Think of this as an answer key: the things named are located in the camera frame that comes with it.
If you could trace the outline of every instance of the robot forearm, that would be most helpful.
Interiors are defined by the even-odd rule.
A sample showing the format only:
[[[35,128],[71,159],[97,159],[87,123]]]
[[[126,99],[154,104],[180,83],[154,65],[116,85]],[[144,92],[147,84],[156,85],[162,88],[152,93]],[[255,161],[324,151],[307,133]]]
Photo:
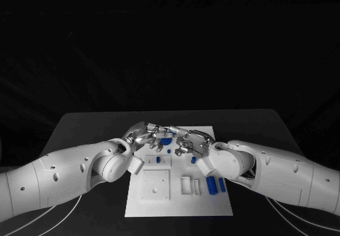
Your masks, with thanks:
[[[123,139],[72,147],[46,154],[0,174],[0,222],[36,209],[59,205],[103,182],[114,182],[144,162]]]
[[[340,215],[340,172],[296,153],[229,141],[212,145],[198,165],[277,201]]]

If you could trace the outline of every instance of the white board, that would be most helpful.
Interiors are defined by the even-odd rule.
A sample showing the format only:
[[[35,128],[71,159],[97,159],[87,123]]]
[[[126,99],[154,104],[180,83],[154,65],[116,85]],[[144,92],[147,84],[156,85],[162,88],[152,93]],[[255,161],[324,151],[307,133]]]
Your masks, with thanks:
[[[179,126],[188,130],[201,130],[214,135],[214,127],[212,126]],[[196,165],[190,166],[192,163],[192,154],[183,154],[182,156],[176,156],[175,150],[179,148],[176,144],[176,138],[169,145],[165,146],[160,152],[156,151],[157,148],[150,149],[149,144],[134,153],[137,157],[140,157],[146,163],[150,165],[144,165],[139,175],[131,175],[130,177],[130,187],[129,187],[129,196],[127,196],[127,208],[126,208],[126,217],[156,217],[156,216],[232,216],[232,206],[229,201],[228,189],[225,185],[226,191],[222,193],[218,178],[222,176],[214,171],[209,176],[215,177],[216,186],[218,186],[218,194],[211,195],[208,191],[208,182],[206,177],[203,176]],[[160,157],[162,167],[157,169],[154,166],[154,160],[152,157]],[[154,175],[152,171],[169,171],[165,176]],[[146,181],[149,179],[143,178],[143,175],[150,175],[153,181]],[[163,185],[163,179],[166,181],[166,177],[169,177],[169,199],[163,200],[165,196],[167,196],[167,187]],[[190,177],[190,187],[192,187],[192,195],[186,196],[182,194],[182,177]],[[196,195],[195,187],[199,187],[199,195]]]

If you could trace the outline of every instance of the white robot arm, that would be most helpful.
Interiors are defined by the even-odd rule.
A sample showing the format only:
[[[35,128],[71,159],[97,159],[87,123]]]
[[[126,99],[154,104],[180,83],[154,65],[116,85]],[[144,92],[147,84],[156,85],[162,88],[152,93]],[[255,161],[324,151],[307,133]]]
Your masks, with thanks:
[[[193,153],[205,176],[215,170],[274,200],[340,216],[340,172],[293,152],[242,141],[216,142],[209,134],[170,126],[182,135],[176,155]]]
[[[103,182],[114,182],[144,165],[133,153],[167,130],[136,124],[121,139],[72,147],[46,154],[19,169],[0,174],[0,222],[36,209],[56,206]]]

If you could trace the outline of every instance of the table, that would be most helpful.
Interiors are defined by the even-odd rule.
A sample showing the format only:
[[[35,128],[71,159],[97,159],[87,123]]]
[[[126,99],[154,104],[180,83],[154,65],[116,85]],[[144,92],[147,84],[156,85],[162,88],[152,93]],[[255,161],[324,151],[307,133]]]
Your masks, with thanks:
[[[255,109],[68,113],[61,119],[41,156],[64,148],[120,138],[127,129],[140,121],[162,126],[212,125],[216,140],[221,142],[242,140],[303,155],[277,112],[271,109]],[[234,216],[124,218],[129,182],[130,172],[126,172],[116,182],[105,182],[95,186],[84,194],[67,220],[45,235],[301,235],[278,215],[265,197],[229,181],[226,181],[226,187]],[[78,198],[58,205],[13,236],[36,236],[42,234],[68,215],[77,201]],[[48,208],[26,212],[5,221],[0,228],[0,236],[23,226],[46,210]],[[322,213],[319,210],[309,209],[309,214],[323,216],[327,222],[335,221],[336,217],[333,218],[330,214],[326,213],[323,215]],[[337,235],[337,232],[319,229],[297,220],[293,223],[310,236]]]

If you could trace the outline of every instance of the cable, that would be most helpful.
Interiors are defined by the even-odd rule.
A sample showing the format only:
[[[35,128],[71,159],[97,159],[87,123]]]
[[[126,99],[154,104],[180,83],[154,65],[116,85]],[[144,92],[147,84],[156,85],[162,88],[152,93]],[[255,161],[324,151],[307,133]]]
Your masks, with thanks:
[[[277,209],[277,207],[274,206],[273,203],[271,203],[271,206],[274,207],[275,211],[280,213],[280,211],[278,211],[278,209]],[[284,216],[283,216],[283,218],[286,219],[286,221],[288,222],[288,224],[297,229],[297,231],[300,231],[300,233],[301,233],[303,235],[309,236],[309,235],[294,226],[294,224],[288,221],[288,219],[287,219]]]
[[[340,230],[337,230],[337,229],[329,228],[329,227],[326,227],[326,226],[323,226],[323,225],[319,225],[319,224],[316,224],[316,223],[307,221],[307,220],[303,219],[300,216],[297,216],[274,199],[273,199],[273,201],[274,201],[274,202],[280,205],[280,207],[281,207],[294,217],[297,217],[301,221],[304,221],[304,222],[307,222],[309,224],[311,224],[311,225],[314,225],[314,226],[317,226],[317,227],[322,227],[322,228],[324,228],[324,229],[327,229],[327,230],[333,230],[333,231],[340,232]]]
[[[68,218],[69,214],[65,216],[65,218],[62,219],[62,221],[54,226],[54,228],[64,222],[64,220]],[[51,229],[49,229],[44,234],[41,234],[39,236],[45,235],[54,228],[51,228]]]
[[[80,203],[80,200],[82,198],[82,195],[80,196],[78,202],[74,206],[74,209],[77,208],[77,205]],[[7,233],[5,236],[9,236],[10,234],[13,234],[15,232],[18,232],[20,229],[23,229],[26,226],[29,226],[41,217],[44,217],[55,208],[56,206],[54,206],[33,221],[31,221],[25,226],[22,226],[19,229],[16,229],[15,231],[12,231],[10,233]],[[54,228],[64,222],[64,220],[68,218],[69,214],[67,215],[67,217],[62,219],[62,221],[54,226]],[[39,236],[45,235],[54,228],[51,228],[44,234],[41,234]]]
[[[52,209],[55,208],[56,206],[54,206],[33,221],[31,221],[25,226],[22,226],[19,229],[16,229],[15,231],[12,231],[10,233],[7,233],[5,236],[9,236],[10,234],[13,234],[15,232],[18,232],[20,229],[23,229],[28,225],[31,225],[42,216],[45,216],[51,211]]]

